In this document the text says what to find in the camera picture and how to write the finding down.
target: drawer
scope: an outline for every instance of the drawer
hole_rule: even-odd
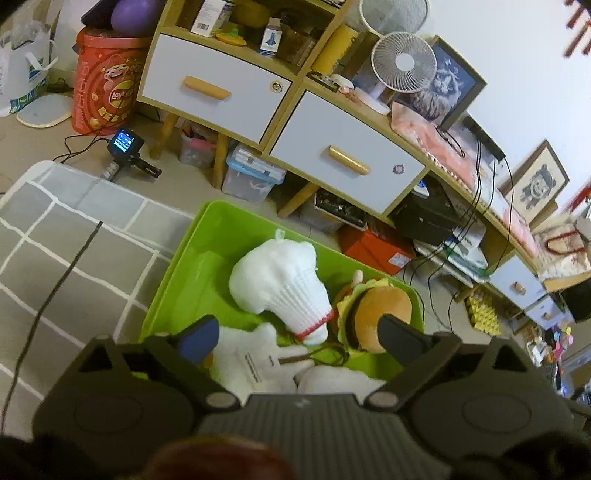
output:
[[[524,310],[546,295],[544,286],[516,255],[491,275],[491,284]]]
[[[184,85],[202,80],[230,95],[218,100]],[[280,84],[275,91],[271,85]],[[291,82],[212,48],[158,37],[140,95],[259,143]]]
[[[544,330],[553,327],[564,319],[564,312],[558,308],[554,299],[550,296],[542,299],[533,307],[525,311],[525,314],[540,325]]]
[[[302,97],[271,155],[377,213],[424,168],[385,136],[311,92]]]

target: floor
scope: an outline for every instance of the floor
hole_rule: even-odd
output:
[[[143,117],[137,116],[131,127],[137,134],[146,140],[142,149],[142,156],[150,160],[148,146],[152,144],[158,133],[160,125]],[[49,129],[31,129],[17,122],[16,117],[0,118],[0,192],[10,188],[29,167],[41,160],[52,158],[67,153],[64,139],[76,133],[72,130],[69,121],[62,122]],[[80,151],[89,145],[90,137],[77,137],[68,140],[72,151]],[[111,162],[107,152],[106,143],[100,142],[83,154],[68,161],[68,165],[79,168],[87,173],[100,175]],[[142,172],[135,170],[129,174],[118,177],[118,183],[132,191],[144,195],[152,200],[168,204],[187,213],[196,213],[204,202],[215,199],[224,199],[242,208],[248,209],[258,215],[293,229],[312,240],[321,242],[330,248],[339,249],[337,239],[334,236],[323,234],[299,220],[297,214],[287,219],[279,220],[276,215],[278,205],[282,205],[300,187],[297,177],[289,178],[285,186],[274,189],[270,198],[260,204],[248,203],[237,198],[227,196],[219,190],[214,190],[210,183],[208,172],[203,172],[192,166],[181,164],[178,161],[180,149],[180,136],[176,132],[170,141],[162,158],[154,164],[162,169],[159,179],[149,179]],[[400,272],[401,280],[410,281],[412,271]],[[419,276],[413,279],[412,286],[417,290],[425,304],[424,323],[426,333],[439,330],[453,329],[465,343],[488,344],[490,337],[484,333],[472,329],[469,324],[463,303],[452,301],[452,294],[457,290],[455,280],[446,277],[436,278],[431,281],[430,288],[421,281]],[[0,368],[0,398],[8,388],[11,373]],[[35,403],[27,403],[18,400],[15,396],[18,408],[22,410],[22,416],[30,417],[40,397]]]

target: fan grille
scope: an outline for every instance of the fan grille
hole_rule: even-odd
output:
[[[427,20],[429,4],[428,0],[361,0],[359,13],[378,35],[416,33]]]
[[[397,66],[396,60],[403,54],[410,55],[414,60],[414,66],[409,71]],[[429,44],[416,35],[403,32],[380,38],[374,45],[371,63],[379,81],[401,93],[425,89],[437,73],[437,59]]]

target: lay's bucket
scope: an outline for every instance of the lay's bucket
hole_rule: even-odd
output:
[[[114,134],[127,122],[152,37],[126,38],[84,28],[79,49],[72,127],[80,134]]]

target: green plastic bin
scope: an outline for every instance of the green plastic bin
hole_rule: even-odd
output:
[[[286,238],[314,245],[318,277],[331,299],[351,282],[355,270],[362,270],[365,279],[387,276],[270,220],[217,200],[203,206],[185,234],[146,315],[141,338],[157,332],[177,333],[203,315],[212,314],[221,325],[244,330],[253,330],[262,322],[272,322],[277,328],[280,345],[294,343],[275,315],[242,311],[228,288],[236,262],[250,250],[275,238],[277,228],[285,231]],[[413,303],[411,325],[422,332],[421,307],[416,292],[396,278],[390,280],[409,295]],[[334,358],[334,354],[322,352],[322,359],[330,358]],[[346,367],[383,380],[389,380],[402,370],[387,353],[364,354],[350,359]]]

